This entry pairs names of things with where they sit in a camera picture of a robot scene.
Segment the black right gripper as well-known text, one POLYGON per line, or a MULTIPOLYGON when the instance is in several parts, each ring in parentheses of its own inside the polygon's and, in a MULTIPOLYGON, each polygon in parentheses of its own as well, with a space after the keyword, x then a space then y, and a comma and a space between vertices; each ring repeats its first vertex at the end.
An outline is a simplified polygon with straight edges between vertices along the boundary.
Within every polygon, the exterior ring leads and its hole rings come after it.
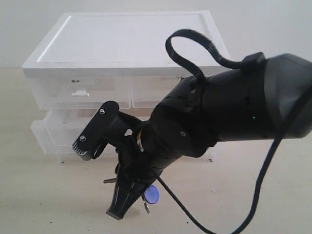
POLYGON ((122 220, 161 174, 161 140, 150 120, 119 111, 107 135, 117 147, 118 176, 107 215, 122 220))

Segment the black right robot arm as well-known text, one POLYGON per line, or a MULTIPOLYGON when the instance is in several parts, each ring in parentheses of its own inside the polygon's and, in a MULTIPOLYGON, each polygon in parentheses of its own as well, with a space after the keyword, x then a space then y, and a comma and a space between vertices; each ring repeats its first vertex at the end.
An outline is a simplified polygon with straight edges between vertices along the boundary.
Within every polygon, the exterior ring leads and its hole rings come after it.
POLYGON ((297 100, 312 84, 312 64, 292 54, 256 69, 183 78, 132 127, 118 149, 117 182, 107 214, 117 220, 181 156, 201 157, 218 142, 275 138, 297 100))

